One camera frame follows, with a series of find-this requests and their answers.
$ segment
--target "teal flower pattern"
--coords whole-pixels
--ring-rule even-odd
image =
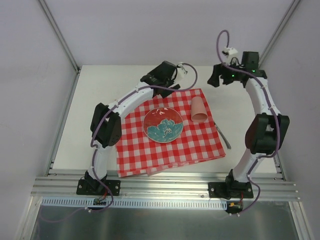
[[[175,123],[173,120],[163,119],[158,126],[149,126],[147,135],[158,143],[169,143],[182,133],[184,124]]]

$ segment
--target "cup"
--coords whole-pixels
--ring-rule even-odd
[[[200,96],[195,96],[191,100],[191,120],[194,123],[203,123],[207,118],[208,115],[202,98]]]

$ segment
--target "checkered tablecloth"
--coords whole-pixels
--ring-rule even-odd
[[[203,99],[208,119],[203,123],[191,121],[191,99]],[[152,109],[170,107],[182,117],[183,131],[174,141],[158,143],[143,131],[145,115]],[[152,174],[224,157],[209,105],[201,89],[174,92],[166,98],[157,95],[138,106],[122,124],[122,137],[116,144],[119,177]]]

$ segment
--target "table surface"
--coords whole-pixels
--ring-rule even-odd
[[[133,89],[140,78],[154,66],[134,65],[84,65],[78,79],[65,127],[62,133],[53,169],[86,170],[91,165],[93,148],[90,147],[90,125],[95,107],[109,104]],[[240,161],[245,152],[245,133],[254,119],[250,97],[242,84],[234,82],[215,88],[207,84],[212,66],[197,66],[198,82],[210,106],[212,116],[232,149],[228,150],[220,137],[226,156],[193,165],[167,169],[176,173],[228,173]],[[179,83],[187,88],[194,81],[192,69]],[[108,170],[117,170],[116,149],[110,154]],[[257,173],[276,173],[273,159],[266,158]]]

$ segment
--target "wall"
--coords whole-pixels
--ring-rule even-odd
[[[292,0],[47,0],[82,65],[211,66],[218,33],[262,52]]]
[[[0,239],[11,240],[75,72],[37,1],[0,1],[0,33]]]
[[[281,156],[289,180],[298,184],[315,236],[320,236],[319,12],[320,1],[304,0],[263,66],[275,103],[290,117]]]

